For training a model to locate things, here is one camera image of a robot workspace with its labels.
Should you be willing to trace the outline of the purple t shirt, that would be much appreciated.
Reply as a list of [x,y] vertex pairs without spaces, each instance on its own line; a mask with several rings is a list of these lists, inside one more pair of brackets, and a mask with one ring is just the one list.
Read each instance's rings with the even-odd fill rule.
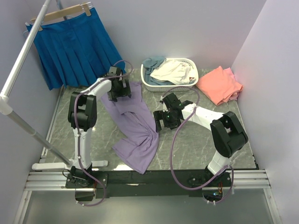
[[159,144],[159,134],[153,115],[142,98],[140,82],[130,82],[131,94],[117,102],[101,97],[105,109],[126,136],[113,145],[120,159],[140,174],[144,174],[152,162]]

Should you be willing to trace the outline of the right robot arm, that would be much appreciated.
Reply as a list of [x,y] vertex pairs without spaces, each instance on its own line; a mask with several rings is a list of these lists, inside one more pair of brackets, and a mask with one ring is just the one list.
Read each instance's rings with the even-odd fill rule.
[[164,127],[176,133],[190,121],[212,133],[216,152],[207,166],[209,173],[219,175],[231,162],[231,157],[248,142],[248,136],[238,117],[232,111],[214,112],[196,103],[186,100],[181,102],[174,93],[162,96],[163,109],[154,111],[156,132],[160,132],[161,122]]

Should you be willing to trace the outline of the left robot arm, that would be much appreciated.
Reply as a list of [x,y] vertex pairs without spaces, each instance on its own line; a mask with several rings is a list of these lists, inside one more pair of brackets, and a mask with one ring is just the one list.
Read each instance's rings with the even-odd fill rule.
[[102,96],[112,102],[132,96],[129,81],[121,68],[111,66],[107,74],[98,78],[87,89],[71,94],[68,121],[75,137],[75,159],[72,165],[74,170],[89,172],[92,169],[91,134],[97,121],[97,101]]

